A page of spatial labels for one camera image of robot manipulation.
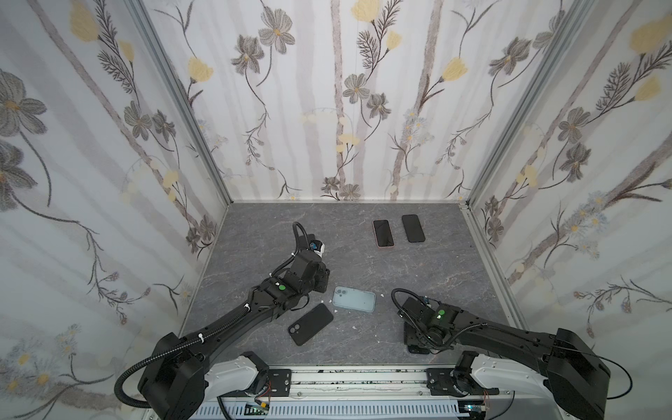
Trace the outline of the light green phone case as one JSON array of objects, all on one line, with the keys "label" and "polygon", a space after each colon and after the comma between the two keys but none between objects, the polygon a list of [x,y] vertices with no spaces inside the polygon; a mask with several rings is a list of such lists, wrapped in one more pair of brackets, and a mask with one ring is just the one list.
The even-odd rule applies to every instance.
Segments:
[{"label": "light green phone case", "polygon": [[332,303],[339,308],[373,313],[376,308],[376,294],[345,286],[337,286]]}]

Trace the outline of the black phone case front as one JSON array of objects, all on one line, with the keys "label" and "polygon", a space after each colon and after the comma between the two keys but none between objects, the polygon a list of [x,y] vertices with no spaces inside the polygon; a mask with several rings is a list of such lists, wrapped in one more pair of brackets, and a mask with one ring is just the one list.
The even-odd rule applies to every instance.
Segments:
[{"label": "black phone case front", "polygon": [[288,327],[293,342],[301,347],[334,320],[333,313],[325,304],[318,304]]}]

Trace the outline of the black phone case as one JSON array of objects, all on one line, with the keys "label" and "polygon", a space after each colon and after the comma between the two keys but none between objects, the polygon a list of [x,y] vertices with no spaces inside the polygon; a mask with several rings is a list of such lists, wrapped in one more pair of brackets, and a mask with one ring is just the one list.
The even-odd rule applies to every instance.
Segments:
[{"label": "black phone case", "polygon": [[403,215],[402,225],[409,243],[424,243],[425,232],[418,215]]},{"label": "black phone case", "polygon": [[334,320],[333,313],[325,304],[318,304],[288,327],[293,342],[301,347]]}]

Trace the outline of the purple-edged black phone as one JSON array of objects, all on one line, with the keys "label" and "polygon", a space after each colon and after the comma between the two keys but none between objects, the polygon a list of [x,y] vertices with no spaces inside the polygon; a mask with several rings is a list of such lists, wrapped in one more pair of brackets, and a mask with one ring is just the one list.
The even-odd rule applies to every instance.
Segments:
[{"label": "purple-edged black phone", "polygon": [[395,246],[394,237],[388,220],[374,220],[374,237],[378,248],[392,248]]}]

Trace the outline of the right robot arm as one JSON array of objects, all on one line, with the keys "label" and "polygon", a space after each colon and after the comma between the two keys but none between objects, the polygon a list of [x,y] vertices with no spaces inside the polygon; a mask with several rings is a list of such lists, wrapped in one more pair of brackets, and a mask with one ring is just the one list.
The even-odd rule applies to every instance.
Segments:
[{"label": "right robot arm", "polygon": [[460,344],[500,355],[541,375],[554,401],[575,418],[605,417],[611,371],[575,332],[525,331],[450,304],[432,308],[415,294],[393,303],[424,348],[441,352]]}]

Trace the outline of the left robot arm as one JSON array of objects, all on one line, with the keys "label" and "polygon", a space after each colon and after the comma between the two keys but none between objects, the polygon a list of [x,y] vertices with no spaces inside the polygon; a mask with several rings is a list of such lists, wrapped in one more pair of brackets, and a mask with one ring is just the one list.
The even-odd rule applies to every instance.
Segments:
[{"label": "left robot arm", "polygon": [[330,271],[321,253],[301,250],[280,271],[253,287],[246,301],[207,327],[179,338],[172,332],[159,340],[140,362],[138,391],[161,419],[187,419],[204,402],[213,382],[206,373],[215,359],[260,324],[294,309],[311,292],[327,290]]}]

